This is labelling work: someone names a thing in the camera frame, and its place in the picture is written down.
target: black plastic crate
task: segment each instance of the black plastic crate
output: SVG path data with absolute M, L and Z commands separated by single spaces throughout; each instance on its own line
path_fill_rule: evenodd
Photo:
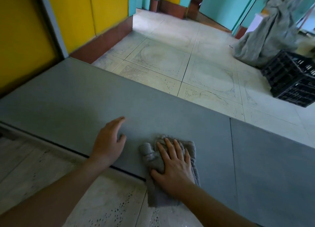
M 261 70 L 274 97 L 307 107 L 315 102 L 315 63 L 288 51 L 280 51 Z

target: tiled floor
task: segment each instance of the tiled floor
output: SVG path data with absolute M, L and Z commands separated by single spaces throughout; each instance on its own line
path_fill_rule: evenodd
M 0 214 L 78 167 L 82 158 L 34 141 L 0 138 Z M 64 226 L 198 227 L 185 207 L 149 208 L 143 181 L 109 168 Z
M 144 10 L 133 23 L 93 65 L 315 147 L 315 105 L 273 98 L 260 72 L 233 58 L 229 33 Z

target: left hand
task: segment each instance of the left hand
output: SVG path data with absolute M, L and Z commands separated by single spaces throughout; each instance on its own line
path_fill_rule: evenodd
M 125 117 L 112 120 L 107 123 L 97 135 L 89 159 L 100 165 L 102 169 L 106 169 L 112 165 L 119 158 L 124 149 L 127 139 L 126 135 L 122 134 L 120 138 L 117 139 L 118 131 L 124 121 Z

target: brown baseboard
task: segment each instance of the brown baseboard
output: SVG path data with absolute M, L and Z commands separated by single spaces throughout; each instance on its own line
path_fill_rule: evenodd
M 161 0 L 150 0 L 150 12 L 158 12 L 160 9 Z
M 70 54 L 71 57 L 92 64 L 132 31 L 133 16 L 95 37 Z
M 245 32 L 247 31 L 246 27 L 243 26 L 239 26 L 238 31 L 235 35 L 236 39 L 241 39 L 243 37 L 243 35 L 245 35 Z
M 186 7 L 171 3 L 169 1 L 161 0 L 160 11 L 165 14 L 183 19 L 186 13 Z

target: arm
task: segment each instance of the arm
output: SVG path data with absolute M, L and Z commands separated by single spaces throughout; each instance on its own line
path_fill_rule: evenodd
M 152 170 L 151 175 L 167 193 L 182 201 L 203 226 L 257 227 L 195 185 L 188 151 L 185 150 L 183 156 L 176 140 L 174 146 L 167 138 L 165 143 L 168 153 L 161 144 L 157 143 L 165 163 L 165 173 L 161 175 L 156 170 Z
M 79 169 L 2 214 L 0 226 L 62 226 L 90 185 L 120 156 L 126 136 L 117 140 L 117 133 L 124 121 L 120 117 L 107 123 Z

